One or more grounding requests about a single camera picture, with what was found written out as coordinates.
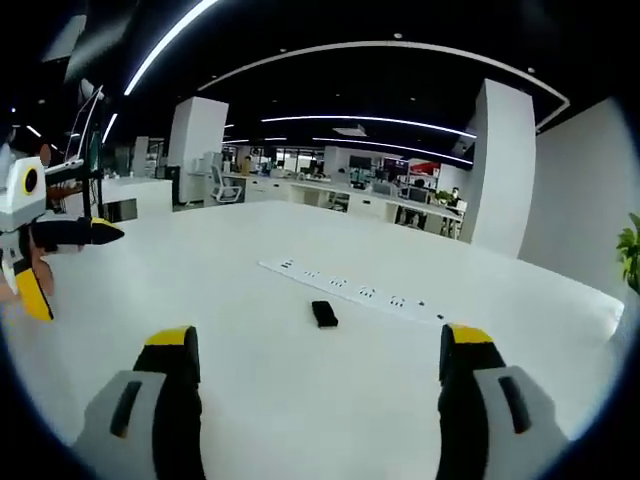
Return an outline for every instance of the white desk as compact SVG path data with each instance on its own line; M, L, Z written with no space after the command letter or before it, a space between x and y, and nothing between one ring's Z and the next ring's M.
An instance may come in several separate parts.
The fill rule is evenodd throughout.
M427 205L398 197L390 197L351 188L348 184L333 182L298 181L258 175L244 176L225 173L225 178L244 180L245 201L287 200L312 206L323 206L329 194L349 196L348 213L364 218L376 218L394 223L398 207L415 210L426 215L462 222L462 216L441 205Z
M173 212L171 180L146 177L107 178L102 181L102 202L104 204L135 200L138 218ZM82 194L65 199L67 212L84 215ZM98 214L97 206L92 206L93 215Z
M126 236L113 244L50 258L53 323L4 325L28 391L67 442L89 400L133 366L148 336L191 323L208 478L434 478L440 328L257 265L279 256L424 298L447 320L485 329L555 401L570 437L614 380L605 342L620 302L462 242L286 202L121 225ZM340 320L332 331L314 325L309 303L323 298Z

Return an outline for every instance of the ceiling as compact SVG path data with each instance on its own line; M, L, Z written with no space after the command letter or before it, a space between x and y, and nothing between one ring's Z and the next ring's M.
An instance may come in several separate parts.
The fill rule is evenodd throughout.
M23 7L24 18L19 18L19 24L35 32L34 42L29 50L11 58L17 75L2 107L7 111L9 105L16 106L10 119L31 124L49 141L63 143L76 108L70 87L63 87L67 61L39 64L37 60L66 20L83 11L84 3L47 3L56 3L56 8L39 6L37 19ZM103 122L111 113L119 113L110 142L129 142L137 135L168 138L175 105L194 95L229 103L228 123L235 126L227 130L227 140L258 143L263 138L286 137L287 141L280 143L290 145L318 143L311 140L313 137L340 138L332 129L344 122L262 123L260 119L356 115L465 130L484 78L530 93L537 122L562 105L530 81L483 62L428 50L379 46L272 61L198 91L214 76L280 55L282 49L288 53L345 42L401 40L464 50L525 73L533 69L535 78L571 102L547 127L616 93L618 81L624 78L624 65L611 55L612 51L621 53L621 45L625 45L625 29L619 25L624 20L616 18L612 10L596 10L578 2L395 0L374 5L368 0L219 0L162 52L133 93L123 97L138 65L195 3L89 2L90 12L99 14L90 14L87 30L104 31L101 27L119 12L125 12L128 19L126 32L115 47L85 70L94 84L104 85L109 97L101 107ZM110 20L101 23L100 18ZM394 37L397 33L401 39ZM366 129L368 137L363 140L443 154L451 154L458 140L455 134L424 128L357 123ZM31 148L38 139L22 130L16 141Z

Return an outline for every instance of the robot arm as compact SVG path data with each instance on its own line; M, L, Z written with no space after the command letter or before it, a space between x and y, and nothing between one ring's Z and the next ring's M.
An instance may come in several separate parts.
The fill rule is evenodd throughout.
M0 252L2 272L33 317L53 320L53 313L33 271L30 239L52 252L58 245L101 245L124 236L101 218L45 215L47 187L39 157L15 162L0 191Z

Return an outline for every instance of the ceiling light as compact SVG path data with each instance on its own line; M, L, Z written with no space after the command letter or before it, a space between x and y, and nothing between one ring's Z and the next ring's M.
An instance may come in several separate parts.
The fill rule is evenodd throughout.
M116 118L118 118L117 113L114 113L113 115L111 115L111 120L109 120L109 125L107 126L107 129L104 132L104 137L102 137L102 143L107 141L107 137L109 136L109 132L111 131L111 127L113 127L113 122L116 121Z
M36 136L36 137L41 137L42 135L40 135L40 133L38 133L38 131L33 128L31 125L27 125L27 130L31 130L31 132Z
M395 118L380 118L380 117L356 117L351 115L306 115L302 117L278 117L278 118L265 118L262 122L283 122L287 120L367 120L373 122L389 122L389 123L401 123L403 125L411 125L414 127L431 128L433 130L441 130L443 132L455 133L464 137L476 138L471 133L462 132L460 130L454 130L453 128L439 127L437 125L430 125L428 123L410 122L409 120L398 120Z
M399 148L400 150L409 150L412 152L426 153L428 155L435 155L436 157L449 158L451 160L455 160L457 162L468 163L469 165L473 165L473 162L469 160L464 160L462 158L452 157L450 155L443 155L442 153L430 152L428 150L420 150L419 148L411 148L411 147L402 147L400 145L390 145L388 143L377 143L377 142L365 142L364 140L347 140L344 138L313 138L313 140L318 142L346 142L346 143L361 143L363 145L375 145L378 147L388 147L388 148Z
M160 40L160 42L155 46L155 48L151 50L151 53L149 54L149 56L144 60L144 62L142 62L142 65L140 65L140 68L138 68L138 71L135 73L135 75L129 82L129 86L124 91L125 95L131 94L133 89L136 88L136 85L138 84L142 76L149 69L151 64L158 57L158 55L160 55L162 50L164 50L167 47L167 45L169 45L171 41L174 38L176 38L180 34L180 32L182 32L182 30L184 30L187 26L189 26L191 22L193 22L196 18L198 18L200 14L202 14L206 9L208 9L211 5L213 5L217 1L218 0L202 0L195 7L193 7L189 12L187 12L187 14L184 17L182 17L178 21L178 23L176 23L173 26L173 28L169 30L169 32L164 37L162 37L162 40Z

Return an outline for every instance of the power strip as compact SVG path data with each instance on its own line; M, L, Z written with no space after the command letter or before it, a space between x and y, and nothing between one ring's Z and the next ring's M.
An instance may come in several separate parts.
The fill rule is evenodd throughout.
M262 261L258 264L300 283L330 293L351 302L391 313L405 320L443 325L444 318L434 314L423 300L412 300L402 295L390 295L378 288L353 282L346 278L309 270L292 259Z

